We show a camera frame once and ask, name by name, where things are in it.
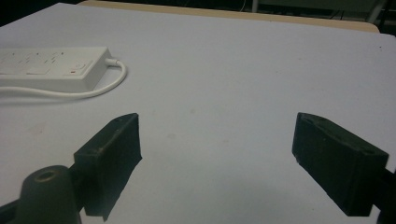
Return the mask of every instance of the white table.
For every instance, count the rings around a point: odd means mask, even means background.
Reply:
[[[394,170],[394,36],[63,4],[0,28],[0,48],[79,46],[108,46],[129,75],[87,100],[0,96],[1,204],[136,112],[143,160],[109,224],[375,223],[376,208],[346,217],[291,143],[297,113],[316,114],[387,151]]]

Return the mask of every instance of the power strip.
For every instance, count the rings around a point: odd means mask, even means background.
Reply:
[[[106,59],[106,47],[0,49],[0,87],[92,91],[109,66]]]

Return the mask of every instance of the screw hole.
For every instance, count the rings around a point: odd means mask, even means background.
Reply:
[[[374,152],[372,150],[370,150],[370,149],[364,149],[363,153],[366,153],[366,154],[369,154],[369,155],[373,155],[374,154]]]
[[[40,175],[38,175],[35,178],[35,181],[36,182],[46,182],[46,181],[49,181],[52,178],[54,178],[56,175],[57,175],[56,171],[52,171],[52,170],[45,171],[44,173],[41,173]]]
[[[313,123],[314,123],[314,121],[312,121],[312,119],[306,119],[306,122],[308,122],[308,123],[310,123],[310,124],[313,124]]]
[[[91,154],[96,154],[98,152],[97,148],[90,148],[88,149],[88,152]]]

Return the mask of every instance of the white power strip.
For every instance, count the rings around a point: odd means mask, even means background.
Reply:
[[[84,95],[95,88],[108,66],[122,68],[121,80],[107,90]],[[105,47],[0,49],[0,91],[85,98],[111,90],[125,76],[125,66],[117,60],[111,60]]]

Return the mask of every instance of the white cable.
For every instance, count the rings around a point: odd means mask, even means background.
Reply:
[[[244,10],[246,3],[247,3],[247,0],[244,1],[244,5],[242,5],[241,10],[239,10],[240,12]]]
[[[86,91],[86,92],[60,92],[60,91],[44,91],[39,89],[33,88],[24,88],[24,87],[0,87],[0,92],[5,91],[13,91],[13,92],[20,92],[24,94],[33,94],[35,96],[45,96],[51,98],[58,98],[58,99],[69,99],[69,100],[76,100],[82,98],[89,98],[93,96],[97,96],[103,94],[105,92],[111,91],[125,79],[127,74],[127,69],[125,64],[122,62],[115,60],[115,59],[106,59],[106,65],[108,66],[116,66],[121,68],[121,74],[119,78],[117,78],[114,82],[110,83],[109,85],[95,91]]]

